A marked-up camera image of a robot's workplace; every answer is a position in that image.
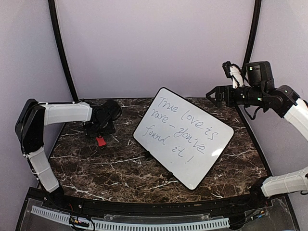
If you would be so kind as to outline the white whiteboard black frame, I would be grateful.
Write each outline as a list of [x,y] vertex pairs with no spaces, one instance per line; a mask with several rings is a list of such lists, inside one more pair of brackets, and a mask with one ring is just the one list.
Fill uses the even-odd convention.
[[232,127],[166,88],[157,92],[133,133],[189,190],[197,188],[233,136]]

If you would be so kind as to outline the left black frame post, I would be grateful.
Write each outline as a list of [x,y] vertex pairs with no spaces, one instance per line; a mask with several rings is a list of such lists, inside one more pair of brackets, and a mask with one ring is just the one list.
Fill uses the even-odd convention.
[[64,72],[64,76],[66,79],[66,83],[68,85],[72,100],[76,102],[78,101],[78,95],[77,95],[75,85],[73,83],[73,79],[70,73],[67,57],[66,57],[65,50],[64,50],[64,44],[62,41],[62,36],[61,36],[61,31],[60,31],[60,26],[59,26],[59,21],[58,21],[58,15],[57,15],[57,10],[56,10],[56,2],[54,0],[48,0],[48,7],[49,7],[49,12],[50,12],[53,34],[54,34],[58,54],[60,57],[62,69]]

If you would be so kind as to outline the black frame post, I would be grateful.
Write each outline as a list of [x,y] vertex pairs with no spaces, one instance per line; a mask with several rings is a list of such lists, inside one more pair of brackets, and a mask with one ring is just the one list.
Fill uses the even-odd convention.
[[261,4],[262,4],[262,0],[255,0],[254,10],[253,10],[253,15],[252,15],[252,22],[251,22],[251,27],[250,27],[250,33],[249,33],[249,37],[248,37],[247,47],[246,47],[243,66],[242,66],[242,72],[243,72],[244,76],[246,75],[245,65],[250,62],[250,59],[251,59],[251,56],[252,56],[252,51],[253,51],[253,47],[254,47],[254,43],[255,43],[255,38],[256,38],[256,34],[257,34],[257,27],[258,27],[260,12],[261,12]]
[[56,10],[56,2],[54,0],[48,0],[48,7],[49,7],[49,12],[50,12],[53,34],[54,34],[58,54],[60,57],[62,69],[64,72],[64,76],[66,79],[66,83],[68,85],[72,100],[76,102],[78,101],[78,95],[77,95],[75,85],[73,83],[73,79],[70,73],[67,57],[66,57],[65,50],[64,50],[64,44],[62,41],[62,36],[61,36],[61,31],[60,31],[60,26],[59,26],[59,21],[58,21],[58,15],[57,15],[57,10]]

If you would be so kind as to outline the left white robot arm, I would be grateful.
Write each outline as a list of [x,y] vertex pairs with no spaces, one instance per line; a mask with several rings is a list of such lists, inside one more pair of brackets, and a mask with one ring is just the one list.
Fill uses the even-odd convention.
[[51,193],[49,202],[58,210],[68,206],[68,199],[61,194],[62,187],[54,175],[44,149],[44,128],[52,124],[82,122],[85,135],[94,138],[104,147],[105,136],[115,133],[114,121],[122,114],[114,100],[91,105],[84,101],[72,103],[26,101],[15,124],[15,133],[21,152],[43,189]]

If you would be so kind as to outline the right black frame post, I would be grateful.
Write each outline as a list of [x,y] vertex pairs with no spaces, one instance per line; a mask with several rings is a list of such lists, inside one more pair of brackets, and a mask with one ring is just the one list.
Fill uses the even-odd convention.
[[251,22],[251,27],[250,27],[250,33],[249,33],[249,37],[248,37],[247,47],[246,47],[243,66],[242,66],[242,72],[243,72],[244,76],[246,75],[245,65],[250,62],[250,59],[251,59],[251,56],[252,56],[252,51],[253,51],[253,47],[254,47],[254,43],[255,43],[255,38],[256,38],[256,34],[257,34],[257,27],[258,27],[260,12],[261,12],[261,4],[262,4],[262,0],[255,0],[254,10],[253,10],[253,15],[252,15],[252,22]]

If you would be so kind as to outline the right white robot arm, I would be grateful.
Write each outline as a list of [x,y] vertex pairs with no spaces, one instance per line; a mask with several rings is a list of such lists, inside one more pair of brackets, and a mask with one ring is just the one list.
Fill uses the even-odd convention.
[[[275,87],[271,65],[268,61],[247,63],[243,74],[236,64],[227,61],[222,64],[231,85],[214,87],[206,94],[216,107],[223,103],[232,107],[255,106],[257,110],[267,112],[272,109],[279,117],[293,125],[304,138],[308,137],[308,103],[289,86]],[[308,169],[287,173],[275,177],[260,178],[251,188],[245,204],[250,209],[257,208],[264,197],[300,192],[308,193]]]

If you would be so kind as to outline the red whiteboard eraser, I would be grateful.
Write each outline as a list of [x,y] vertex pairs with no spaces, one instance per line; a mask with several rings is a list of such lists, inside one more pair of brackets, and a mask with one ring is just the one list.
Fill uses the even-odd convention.
[[105,147],[106,141],[104,140],[103,136],[96,137],[96,141],[99,147]]

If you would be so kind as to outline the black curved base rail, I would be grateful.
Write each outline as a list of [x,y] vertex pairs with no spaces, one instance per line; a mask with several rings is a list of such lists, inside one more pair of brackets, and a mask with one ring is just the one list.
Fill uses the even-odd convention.
[[62,192],[56,195],[31,188],[28,194],[41,200],[45,206],[65,210],[73,215],[83,217],[103,218],[106,215],[143,216],[143,217],[171,217],[209,214],[213,217],[230,217],[232,221],[240,221],[250,212],[261,209],[276,209],[275,203],[289,212],[290,200],[287,195],[278,195],[272,198],[255,198],[248,194],[211,201],[187,203],[138,204],[108,202],[102,200],[83,199],[67,196]]

